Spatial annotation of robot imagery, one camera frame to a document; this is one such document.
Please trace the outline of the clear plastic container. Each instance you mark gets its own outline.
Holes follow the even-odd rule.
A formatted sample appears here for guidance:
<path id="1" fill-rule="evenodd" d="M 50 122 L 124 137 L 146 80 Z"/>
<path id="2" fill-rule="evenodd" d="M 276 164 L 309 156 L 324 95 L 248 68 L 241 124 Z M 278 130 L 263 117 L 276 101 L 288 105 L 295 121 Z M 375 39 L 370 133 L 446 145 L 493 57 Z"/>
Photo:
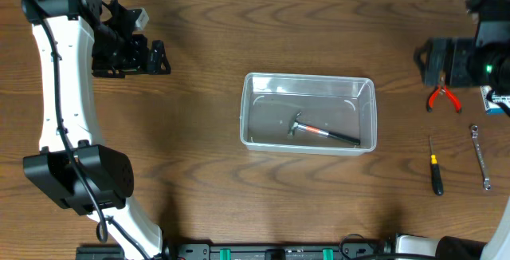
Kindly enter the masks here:
<path id="1" fill-rule="evenodd" d="M 300 122 L 359 138 L 361 144 L 302 131 L 289 137 L 298 112 Z M 248 73 L 239 121 L 240 140 L 249 150 L 361 156 L 378 142 L 375 84 L 365 77 Z"/>

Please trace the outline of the small claw hammer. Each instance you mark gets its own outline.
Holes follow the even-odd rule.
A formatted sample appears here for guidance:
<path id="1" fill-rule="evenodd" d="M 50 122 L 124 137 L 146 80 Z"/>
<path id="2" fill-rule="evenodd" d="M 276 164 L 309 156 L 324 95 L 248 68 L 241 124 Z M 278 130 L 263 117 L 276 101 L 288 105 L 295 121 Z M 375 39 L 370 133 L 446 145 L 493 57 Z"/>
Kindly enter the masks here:
<path id="1" fill-rule="evenodd" d="M 323 130 L 321 128 L 317 128 L 317 127 L 314 127 L 314 126 L 311 126 L 308 124 L 304 124 L 299 121 L 299 118 L 301 115 L 302 115 L 302 112 L 298 112 L 294 116 L 293 120 L 290 122 L 289 128 L 288 128 L 288 136 L 289 137 L 294 137 L 296 131 L 302 131 L 302 132 L 310 132 L 312 134 L 326 137 L 326 138 L 331 138 L 334 140 L 343 141 L 343 142 L 346 142 L 346 143 L 349 143 L 349 144 L 352 144 L 355 146 L 359 146 L 361 144 L 361 140 L 359 138 L 347 136 L 347 135 L 344 135 L 344 134 L 341 134 L 338 132 L 331 132 L 331 131 Z"/>

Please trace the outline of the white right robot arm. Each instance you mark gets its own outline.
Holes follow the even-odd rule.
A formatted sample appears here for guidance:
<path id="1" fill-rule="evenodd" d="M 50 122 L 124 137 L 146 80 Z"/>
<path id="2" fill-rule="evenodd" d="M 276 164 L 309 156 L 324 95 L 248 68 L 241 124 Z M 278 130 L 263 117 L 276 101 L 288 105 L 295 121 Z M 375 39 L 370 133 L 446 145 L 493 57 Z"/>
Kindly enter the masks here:
<path id="1" fill-rule="evenodd" d="M 456 112 L 462 105 L 455 88 L 487 89 L 484 99 L 509 112 L 509 0 L 465 0 L 469 15 L 477 23 L 473 37 L 434 37 L 416 49 L 414 62 L 422 82 L 433 86 L 426 109 L 446 95 Z M 507 259 L 509 257 L 509 213 L 504 212 L 488 242 L 445 236 L 440 239 L 401 234 L 394 241 L 391 259 Z"/>

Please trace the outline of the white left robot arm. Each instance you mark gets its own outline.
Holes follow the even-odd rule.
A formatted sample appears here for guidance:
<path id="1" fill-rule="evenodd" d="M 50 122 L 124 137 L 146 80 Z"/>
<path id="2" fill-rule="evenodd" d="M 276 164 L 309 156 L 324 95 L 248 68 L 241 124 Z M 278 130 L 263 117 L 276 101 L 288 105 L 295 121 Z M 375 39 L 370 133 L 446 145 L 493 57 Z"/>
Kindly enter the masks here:
<path id="1" fill-rule="evenodd" d="M 23 160 L 25 176 L 56 205 L 96 223 L 100 242 L 83 259 L 172 259 L 174 253 L 133 195 L 134 173 L 122 152 L 107 147 L 96 117 L 93 79 L 167 75 L 164 44 L 148 41 L 144 9 L 118 0 L 22 0 L 33 28 L 43 85 L 39 152 Z"/>

